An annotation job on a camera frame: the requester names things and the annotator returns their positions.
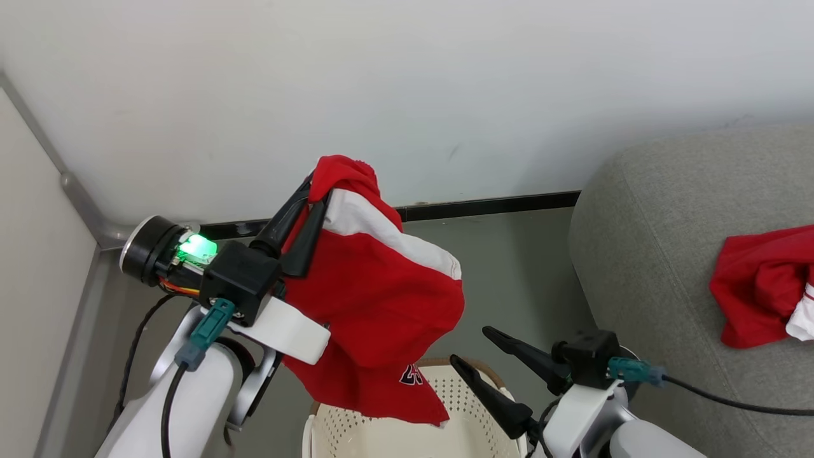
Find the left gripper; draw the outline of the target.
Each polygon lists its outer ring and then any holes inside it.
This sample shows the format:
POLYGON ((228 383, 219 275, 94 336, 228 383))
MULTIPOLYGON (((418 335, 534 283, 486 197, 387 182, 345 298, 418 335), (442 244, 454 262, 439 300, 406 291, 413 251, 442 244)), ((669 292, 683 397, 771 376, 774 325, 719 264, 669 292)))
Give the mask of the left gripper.
POLYGON ((150 217, 125 243, 120 268, 143 284, 194 299, 203 311, 229 302, 232 333, 314 364, 328 346, 329 330, 284 299, 286 279, 308 275, 328 215, 332 191, 309 204, 312 180, 303 180, 249 244, 219 246, 188 227, 150 217))

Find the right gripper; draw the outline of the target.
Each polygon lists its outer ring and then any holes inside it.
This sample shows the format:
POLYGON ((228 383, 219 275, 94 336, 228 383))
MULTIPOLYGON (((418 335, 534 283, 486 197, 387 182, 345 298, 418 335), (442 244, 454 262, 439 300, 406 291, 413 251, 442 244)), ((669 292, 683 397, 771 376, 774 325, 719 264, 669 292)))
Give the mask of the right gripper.
MULTIPOLYGON (((517 357, 540 377, 551 394, 561 396, 572 385, 566 363, 558 363, 549 353, 492 326, 482 327, 481 331, 502 352, 517 357)), ((511 440, 535 426, 529 406, 514 402, 486 383, 473 365, 459 356, 450 356, 450 364, 511 440)), ((628 395, 622 382, 613 382, 604 391, 574 385, 559 399, 544 426, 542 441, 546 449, 541 456, 590 457, 627 421, 628 395)))

